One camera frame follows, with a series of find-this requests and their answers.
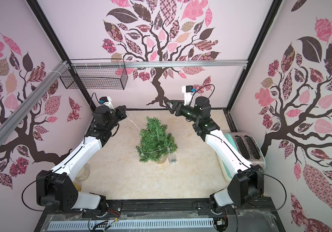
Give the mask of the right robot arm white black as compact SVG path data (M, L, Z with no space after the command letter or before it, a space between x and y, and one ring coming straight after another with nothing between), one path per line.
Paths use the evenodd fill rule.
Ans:
M242 206L263 196L267 174L259 164L252 164L228 142L211 117L211 105L206 97L198 97L194 106L169 100L166 107L171 114L183 116L193 123L196 135L216 152L232 176L226 188L210 195L209 204L213 212L219 213L226 206Z

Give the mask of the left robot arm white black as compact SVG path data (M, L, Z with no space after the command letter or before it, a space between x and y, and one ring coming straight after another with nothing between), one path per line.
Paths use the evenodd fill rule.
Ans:
M102 105L93 112L93 120L80 145L51 170L42 170L36 184L36 203L46 211L90 210L105 214L106 197L77 190L74 180L89 159L115 135L119 122L126 119L126 106Z

